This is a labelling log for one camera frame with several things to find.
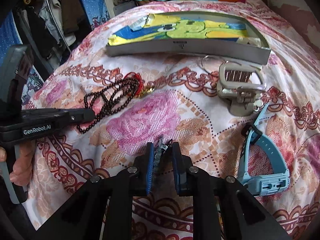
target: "fingernail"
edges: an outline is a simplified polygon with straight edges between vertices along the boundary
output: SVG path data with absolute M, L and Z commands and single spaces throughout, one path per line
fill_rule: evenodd
M 14 175 L 13 173 L 10 173 L 9 178 L 10 178 L 11 182 L 16 182 L 17 181 L 17 176 Z
M 0 162 L 4 162 L 5 150 L 0 147 Z

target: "metal screw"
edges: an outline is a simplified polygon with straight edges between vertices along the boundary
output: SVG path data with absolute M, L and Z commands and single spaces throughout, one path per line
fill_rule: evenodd
M 191 166 L 191 167 L 189 168 L 189 171 L 190 171 L 191 173 L 197 173 L 197 172 L 199 171 L 199 168 L 196 167 L 196 166 Z
M 229 183 L 234 183 L 236 181 L 235 177 L 232 177 L 232 176 L 228 176 L 226 178 L 226 181 L 229 182 Z
M 100 180 L 100 177 L 98 175 L 93 175 L 91 178 L 90 178 L 90 181 L 92 183 L 96 183 Z
M 138 168 L 135 166 L 131 166 L 128 168 L 129 173 L 136 173 L 138 171 Z

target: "floral bedsheet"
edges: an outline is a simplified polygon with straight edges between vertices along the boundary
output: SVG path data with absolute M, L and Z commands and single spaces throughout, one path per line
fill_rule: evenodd
M 27 108 L 84 107 L 83 97 L 99 91 L 128 72 L 140 73 L 156 90 L 85 134 L 75 127 L 38 140 L 34 172 L 24 204 L 39 228 L 84 182 L 99 174 L 116 175 L 130 166 L 149 141 L 160 136 L 180 143 L 183 154 L 211 175 L 236 176 L 244 138 L 240 131 L 256 115 L 230 115 L 216 93 L 219 62 L 212 75 L 199 66 L 201 57 L 141 54 L 108 57 L 108 37 L 149 13 L 210 11 L 249 20 L 269 42 L 272 52 L 263 67 L 264 102 L 270 102 L 260 128 L 276 143 L 290 169 L 290 187 L 258 200 L 285 230 L 298 239 L 319 209 L 320 201 L 320 69 L 314 51 L 283 18 L 261 0 L 246 3 L 213 1 L 153 2 L 136 7 L 95 28 L 69 60 L 30 99 Z M 102 101 L 96 101 L 97 111 Z M 266 155 L 253 147 L 250 174 L 272 172 Z M 172 167 L 159 176 L 159 186 L 133 201 L 133 239 L 192 239 L 192 198 L 180 198 Z

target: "metal rod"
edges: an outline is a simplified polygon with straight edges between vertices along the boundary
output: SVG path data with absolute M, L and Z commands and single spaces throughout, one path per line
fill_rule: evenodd
M 52 13 L 52 11 L 51 11 L 50 4 L 49 4 L 48 0 L 45 0 L 45 2 L 46 2 L 46 4 L 47 4 L 47 7 L 48 7 L 48 10 L 49 10 L 50 16 L 51 16 L 51 18 L 53 19 L 54 24 L 55 24 L 55 26 L 56 26 L 56 28 L 57 28 L 57 30 L 58 30 L 58 33 L 59 33 L 60 37 L 62 38 L 65 46 L 67 47 L 67 49 L 69 50 L 69 52 L 70 52 L 70 54 L 71 54 L 71 49 L 69 48 L 68 43 L 67 43 L 66 39 L 64 38 L 64 36 L 63 36 L 60 28 L 58 27 L 57 21 L 56 21 L 56 19 L 55 19 L 54 16 L 53 16 L 53 13 Z

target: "blue watch strap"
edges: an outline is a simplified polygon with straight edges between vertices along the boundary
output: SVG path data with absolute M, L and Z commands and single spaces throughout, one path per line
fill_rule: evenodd
M 255 196 L 271 195 L 287 189 L 290 183 L 289 169 L 279 152 L 278 147 L 264 133 L 257 129 L 260 119 L 263 118 L 269 103 L 267 103 L 257 119 L 247 130 L 246 139 L 241 151 L 237 179 L 243 184 L 248 185 L 248 191 Z M 274 174 L 257 175 L 251 177 L 248 173 L 249 147 L 256 144 L 267 154 Z

